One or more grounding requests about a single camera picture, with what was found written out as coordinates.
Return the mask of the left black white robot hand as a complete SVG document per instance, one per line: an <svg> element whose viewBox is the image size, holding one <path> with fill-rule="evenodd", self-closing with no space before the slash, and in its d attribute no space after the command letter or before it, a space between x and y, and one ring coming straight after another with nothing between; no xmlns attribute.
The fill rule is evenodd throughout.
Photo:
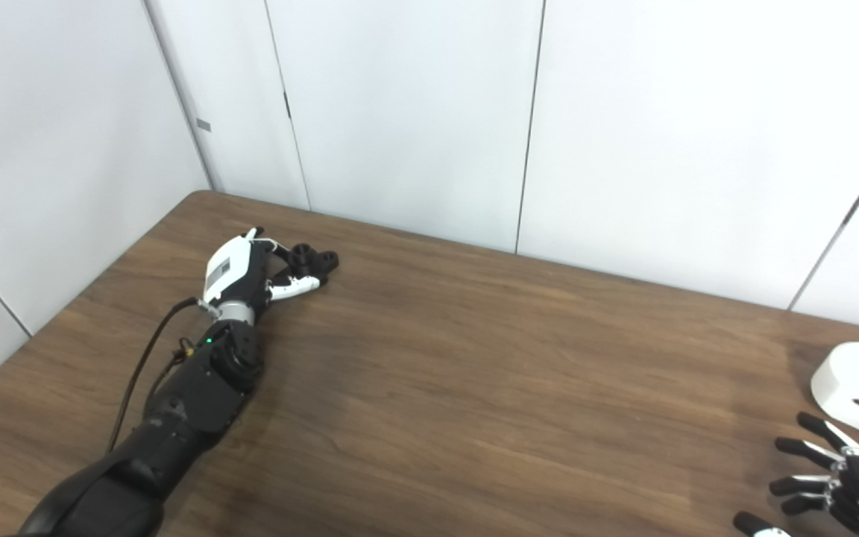
<svg viewBox="0 0 859 537"><path fill-rule="evenodd" d="M255 326L276 301L305 295L327 284L330 252L307 244L287 248L254 227L225 242L208 261L198 306L215 321Z"/></svg>

